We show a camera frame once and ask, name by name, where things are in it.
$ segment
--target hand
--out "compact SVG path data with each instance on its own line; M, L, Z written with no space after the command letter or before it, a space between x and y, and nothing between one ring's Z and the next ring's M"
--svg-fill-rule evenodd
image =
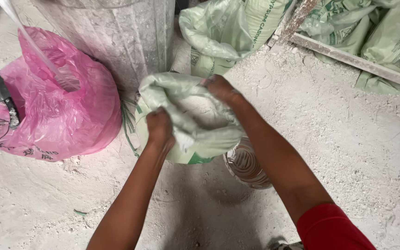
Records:
M220 101L230 105L237 96L241 94L224 77L212 75L202 80L201 85L206 87L212 95Z
M158 146L172 148L175 138L172 135L171 118L163 107L159 107L156 111L147 114L146 123L149 131L148 143L156 143Z

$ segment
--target white powder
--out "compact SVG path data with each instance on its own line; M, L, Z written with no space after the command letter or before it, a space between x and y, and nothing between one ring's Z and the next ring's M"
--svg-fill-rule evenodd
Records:
M190 96L185 99L172 101L177 108L204 129L222 128L228 125L228 121L220 115L214 104L207 98Z

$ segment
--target red shirt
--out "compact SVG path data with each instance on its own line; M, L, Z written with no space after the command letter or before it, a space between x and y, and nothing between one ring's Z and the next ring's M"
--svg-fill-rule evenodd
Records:
M297 221L297 232L306 250L375 250L340 207L322 204Z

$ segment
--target knife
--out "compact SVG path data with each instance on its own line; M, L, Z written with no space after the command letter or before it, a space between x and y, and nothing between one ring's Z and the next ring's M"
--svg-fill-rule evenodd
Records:
M9 128L16 129L20 124L19 113L16 109L15 103L13 102L10 92L8 92L7 86L4 83L4 79L0 76L0 102L3 102L8 109L10 115Z

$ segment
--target concrete floor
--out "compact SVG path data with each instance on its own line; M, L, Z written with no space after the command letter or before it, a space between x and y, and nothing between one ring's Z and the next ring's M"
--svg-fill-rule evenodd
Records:
M53 31L27 0L13 2L25 24ZM0 10L0 69L20 55L16 27ZM377 249L399 250L400 95L355 89L358 75L288 46L279 55L261 49L225 77L297 148ZM0 250L85 249L135 161L123 133L99 153L63 162L0 151ZM274 189L241 185L216 157L165 162L137 249L268 249L277 239L299 237Z

